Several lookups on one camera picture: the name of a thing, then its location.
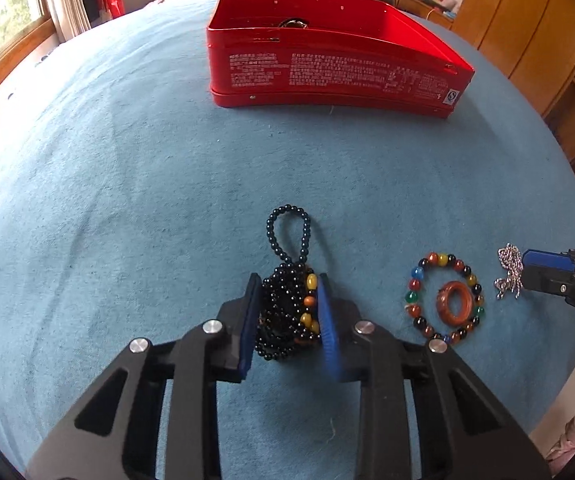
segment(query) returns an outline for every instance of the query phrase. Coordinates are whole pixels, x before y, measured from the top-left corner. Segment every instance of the bed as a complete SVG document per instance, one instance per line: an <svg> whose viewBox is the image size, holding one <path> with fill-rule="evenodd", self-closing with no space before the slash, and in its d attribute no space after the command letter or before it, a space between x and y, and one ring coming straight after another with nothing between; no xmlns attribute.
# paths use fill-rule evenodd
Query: bed
<svg viewBox="0 0 575 480"><path fill-rule="evenodd" d="M265 222L283 203L312 216L314 269L404 340L423 341L403 309L411 267L432 250L471 264L488 314L457 351L532 430L575 365L575 309L529 292L494 302L492 283L507 242L575 248L575 177L538 114L426 22L476 69L448 120L219 108L205 46L215 3L170 0L61 45L1 114L1 450L23 469L132 338L179 338L250 272L270 274ZM291 249L292 228L279 231ZM321 368L319 352L255 357L242 385L219 388L226 478L351 477L359 391Z"/></svg>

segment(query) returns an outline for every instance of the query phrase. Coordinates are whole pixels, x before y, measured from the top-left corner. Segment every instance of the silver chain necklace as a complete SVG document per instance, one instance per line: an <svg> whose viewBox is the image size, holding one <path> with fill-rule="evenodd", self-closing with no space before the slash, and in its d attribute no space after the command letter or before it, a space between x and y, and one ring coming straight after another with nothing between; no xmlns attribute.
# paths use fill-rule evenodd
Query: silver chain necklace
<svg viewBox="0 0 575 480"><path fill-rule="evenodd" d="M507 270L507 278L499 278L494 281L494 286L499 290L496 295L497 300L502 300L507 291L513 292L515 298L519 298L523 283L521 274L523 273L523 256L519 248L507 244L499 249L499 260L504 269Z"/></svg>

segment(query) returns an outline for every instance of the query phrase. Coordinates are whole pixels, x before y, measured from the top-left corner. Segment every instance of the green bead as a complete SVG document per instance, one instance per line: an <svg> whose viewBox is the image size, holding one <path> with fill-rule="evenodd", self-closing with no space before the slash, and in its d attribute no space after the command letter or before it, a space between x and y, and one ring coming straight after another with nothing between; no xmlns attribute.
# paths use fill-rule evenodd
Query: green bead
<svg viewBox="0 0 575 480"><path fill-rule="evenodd" d="M419 295L414 290L410 290L405 295L405 301L407 301L408 303L416 303L418 300L419 300Z"/></svg>

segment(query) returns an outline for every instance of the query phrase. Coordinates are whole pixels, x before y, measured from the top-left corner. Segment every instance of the wooden ring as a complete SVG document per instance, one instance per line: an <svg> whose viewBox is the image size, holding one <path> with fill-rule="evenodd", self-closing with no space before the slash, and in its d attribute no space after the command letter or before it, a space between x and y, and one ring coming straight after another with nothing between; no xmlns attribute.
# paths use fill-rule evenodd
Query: wooden ring
<svg viewBox="0 0 575 480"><path fill-rule="evenodd" d="M461 297L461 310L457 316L449 309L449 297L455 293ZM462 282L445 283L437 295L437 311L439 312L439 317L443 323L449 326L458 327L463 323L467 323L472 313L472 304L474 304L474 300L472 300L470 289Z"/></svg>

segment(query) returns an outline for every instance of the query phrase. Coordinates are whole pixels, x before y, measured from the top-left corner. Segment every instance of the metal screw head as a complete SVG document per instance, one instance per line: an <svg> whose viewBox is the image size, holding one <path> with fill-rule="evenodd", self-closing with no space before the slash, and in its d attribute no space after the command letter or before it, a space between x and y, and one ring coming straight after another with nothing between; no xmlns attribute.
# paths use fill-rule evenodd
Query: metal screw head
<svg viewBox="0 0 575 480"><path fill-rule="evenodd" d="M444 354L447 351L447 343L442 339L430 339L427 347L435 354Z"/></svg>
<svg viewBox="0 0 575 480"><path fill-rule="evenodd" d="M203 332L206 334L218 334L222 330L222 323L218 319L210 319L203 323Z"/></svg>
<svg viewBox="0 0 575 480"><path fill-rule="evenodd" d="M129 343L129 349L135 353L139 354L141 352L145 352L147 347L150 345L150 342L147 341L144 337L137 337L136 339L132 339Z"/></svg>
<svg viewBox="0 0 575 480"><path fill-rule="evenodd" d="M371 321L366 321L365 319L360 320L354 325L354 330L360 334L369 335L375 330L374 323Z"/></svg>

